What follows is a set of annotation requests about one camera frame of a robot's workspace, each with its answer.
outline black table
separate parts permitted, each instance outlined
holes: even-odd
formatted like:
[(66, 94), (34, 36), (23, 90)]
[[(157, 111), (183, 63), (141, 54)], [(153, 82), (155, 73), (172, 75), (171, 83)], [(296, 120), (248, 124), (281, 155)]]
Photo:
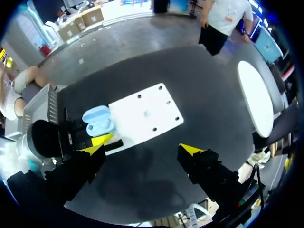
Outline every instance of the black table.
[(237, 76), (227, 78), (198, 46), (138, 56), (96, 72), (59, 93), (59, 113), (65, 106), (72, 119), (80, 118), (90, 108), (157, 83), (166, 85), (184, 123), (108, 156), (94, 182), (85, 185), (67, 208), (116, 224), (162, 218), (206, 198), (177, 161), (179, 143), (213, 149), (233, 171), (250, 156), (251, 121)]

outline white mounting plate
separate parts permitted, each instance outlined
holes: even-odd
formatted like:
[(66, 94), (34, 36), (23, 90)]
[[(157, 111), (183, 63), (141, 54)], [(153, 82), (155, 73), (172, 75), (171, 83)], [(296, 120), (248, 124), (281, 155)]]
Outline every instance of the white mounting plate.
[(110, 155), (159, 136), (184, 122), (173, 98), (163, 83), (109, 104), (116, 132), (110, 143), (119, 139), (123, 147)]

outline white tabletop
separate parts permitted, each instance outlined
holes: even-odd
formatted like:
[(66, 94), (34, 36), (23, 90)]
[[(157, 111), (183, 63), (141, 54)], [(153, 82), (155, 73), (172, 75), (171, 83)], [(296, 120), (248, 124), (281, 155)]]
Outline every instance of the white tabletop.
[(238, 79), (253, 125), (261, 137), (267, 138), (274, 123), (267, 87), (258, 71), (248, 62), (240, 61), (237, 67)]

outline yellow tag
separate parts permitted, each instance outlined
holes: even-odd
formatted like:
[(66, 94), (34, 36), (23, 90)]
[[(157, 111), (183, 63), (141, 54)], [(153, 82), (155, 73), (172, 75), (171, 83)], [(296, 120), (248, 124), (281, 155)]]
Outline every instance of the yellow tag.
[(229, 22), (233, 22), (233, 19), (231, 17), (226, 16), (225, 20), (229, 21)]

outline concrete floor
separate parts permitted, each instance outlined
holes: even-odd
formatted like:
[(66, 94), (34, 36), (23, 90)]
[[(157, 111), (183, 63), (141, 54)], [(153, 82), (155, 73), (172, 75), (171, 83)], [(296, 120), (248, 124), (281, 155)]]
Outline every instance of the concrete floor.
[[(155, 16), (113, 24), (94, 31), (52, 55), (42, 71), (57, 84), (69, 85), (121, 60), (186, 45), (196, 45), (200, 36), (198, 19)], [(237, 50), (240, 34), (229, 38), (215, 56), (224, 65)]]

